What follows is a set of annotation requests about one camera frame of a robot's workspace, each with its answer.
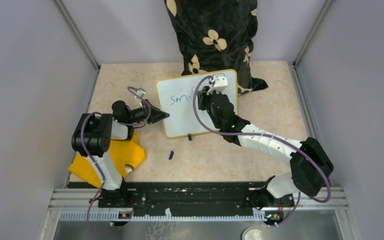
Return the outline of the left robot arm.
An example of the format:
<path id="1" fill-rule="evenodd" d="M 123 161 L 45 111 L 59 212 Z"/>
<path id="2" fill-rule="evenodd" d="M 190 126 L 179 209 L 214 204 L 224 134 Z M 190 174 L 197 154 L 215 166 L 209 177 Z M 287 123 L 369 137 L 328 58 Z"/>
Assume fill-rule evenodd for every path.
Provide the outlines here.
<path id="1" fill-rule="evenodd" d="M 140 100 L 140 105 L 130 109 L 118 100 L 111 106 L 112 113 L 84 113 L 71 139 L 77 156 L 69 171 L 97 187 L 102 200 L 111 200 L 118 207 L 130 200 L 125 177 L 147 158 L 135 130 L 170 116 L 147 99 Z"/>

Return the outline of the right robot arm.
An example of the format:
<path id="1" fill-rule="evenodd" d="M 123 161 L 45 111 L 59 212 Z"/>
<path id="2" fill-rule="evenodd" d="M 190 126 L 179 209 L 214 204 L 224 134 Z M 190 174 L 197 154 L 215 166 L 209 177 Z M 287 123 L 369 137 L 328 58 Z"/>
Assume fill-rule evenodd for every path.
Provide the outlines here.
<path id="1" fill-rule="evenodd" d="M 227 95 L 210 91 L 205 86 L 193 93 L 193 112 L 205 111 L 216 129 L 206 126 L 200 117 L 198 122 L 211 133 L 223 137 L 229 143 L 243 148 L 259 150 L 290 166 L 290 172 L 276 175 L 267 181 L 261 199 L 267 206 L 275 206 L 281 197 L 302 192 L 319 203 L 329 201 L 332 191 L 329 176 L 334 165 L 320 142 L 312 137 L 294 140 L 281 137 L 257 127 L 250 121 L 239 117 Z M 317 199 L 323 187 L 327 187 L 325 199 Z"/>

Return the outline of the blue marker cap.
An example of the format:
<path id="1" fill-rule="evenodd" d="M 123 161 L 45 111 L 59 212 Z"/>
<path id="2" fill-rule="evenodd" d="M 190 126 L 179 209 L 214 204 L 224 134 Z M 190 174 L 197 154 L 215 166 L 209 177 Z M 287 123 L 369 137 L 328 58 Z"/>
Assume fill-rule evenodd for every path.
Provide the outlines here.
<path id="1" fill-rule="evenodd" d="M 174 151 L 171 151 L 170 154 L 169 154 L 168 159 L 169 159 L 169 160 L 172 160 L 173 157 L 174 157 Z"/>

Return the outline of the yellow-framed whiteboard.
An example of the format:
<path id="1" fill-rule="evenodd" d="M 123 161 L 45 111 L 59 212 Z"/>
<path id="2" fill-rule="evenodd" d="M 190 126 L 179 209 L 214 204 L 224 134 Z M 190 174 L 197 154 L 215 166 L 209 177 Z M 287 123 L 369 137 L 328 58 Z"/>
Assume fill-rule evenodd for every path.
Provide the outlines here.
<path id="1" fill-rule="evenodd" d="M 228 86 L 222 92 L 228 96 L 234 111 L 238 113 L 237 72 L 234 69 L 184 75 L 157 81 L 156 89 L 160 109 L 169 114 L 163 120 L 165 134 L 168 138 L 184 137 L 206 133 L 207 130 L 198 122 L 193 111 L 193 94 L 199 82 L 206 76 L 222 75 Z"/>

